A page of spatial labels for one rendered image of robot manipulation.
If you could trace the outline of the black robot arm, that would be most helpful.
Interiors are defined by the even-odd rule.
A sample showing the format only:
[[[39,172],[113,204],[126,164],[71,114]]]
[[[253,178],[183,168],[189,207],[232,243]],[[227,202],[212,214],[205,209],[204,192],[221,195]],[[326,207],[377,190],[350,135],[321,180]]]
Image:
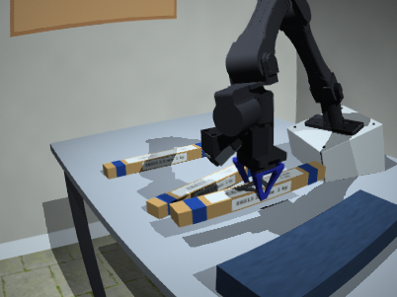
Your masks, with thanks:
[[[269,154],[269,128],[263,123],[274,121],[274,93],[264,86],[278,82],[275,46],[279,30],[294,45],[315,102],[322,103],[323,115],[313,115],[305,126],[348,135],[364,128],[363,122],[344,120],[342,86],[320,53],[310,21],[306,0],[258,0],[248,26],[226,56],[231,86],[214,93],[216,127],[200,131],[201,149],[216,167],[222,167],[239,148],[252,159]],[[255,124],[259,127],[252,127]]]

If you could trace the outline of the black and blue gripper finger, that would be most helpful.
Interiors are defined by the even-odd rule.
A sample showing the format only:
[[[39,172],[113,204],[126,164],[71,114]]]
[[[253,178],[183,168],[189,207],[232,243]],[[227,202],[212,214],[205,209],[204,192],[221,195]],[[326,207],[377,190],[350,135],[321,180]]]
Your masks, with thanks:
[[[232,158],[232,162],[234,163],[237,171],[239,172],[241,178],[243,179],[244,183],[248,183],[249,182],[249,178],[246,174],[246,171],[244,169],[245,166],[242,166],[241,164],[239,164],[239,162],[236,161],[236,157]]]
[[[253,182],[254,182],[254,185],[257,190],[260,200],[266,199],[268,197],[274,183],[276,182],[279,175],[281,174],[281,172],[284,169],[284,164],[282,162],[278,162],[276,164],[277,164],[276,168],[259,173],[259,174],[255,174],[252,171],[250,171],[250,174],[252,176],[252,179],[253,179]],[[264,192],[263,186],[262,186],[262,178],[263,178],[263,176],[268,175],[268,174],[272,174],[272,175],[270,177],[270,180],[269,180],[266,190]]]

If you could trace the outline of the tan rectangular box with blue bands and white label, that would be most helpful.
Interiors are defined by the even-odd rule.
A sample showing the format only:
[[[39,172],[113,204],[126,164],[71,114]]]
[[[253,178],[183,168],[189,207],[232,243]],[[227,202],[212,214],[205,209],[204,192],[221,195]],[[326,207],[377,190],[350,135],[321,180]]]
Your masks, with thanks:
[[[313,161],[283,171],[268,197],[260,200],[253,182],[170,203],[173,221],[181,227],[206,221],[270,200],[325,179],[326,166]]]

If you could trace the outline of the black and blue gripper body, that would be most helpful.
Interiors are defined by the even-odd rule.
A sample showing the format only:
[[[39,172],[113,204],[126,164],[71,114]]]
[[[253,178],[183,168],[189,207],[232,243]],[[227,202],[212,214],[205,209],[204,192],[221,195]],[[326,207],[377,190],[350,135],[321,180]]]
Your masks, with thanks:
[[[277,167],[278,162],[286,160],[287,152],[274,145],[274,122],[263,123],[263,127],[269,128],[269,154],[258,158],[250,158],[240,151],[236,152],[236,161],[255,174],[259,174]]]

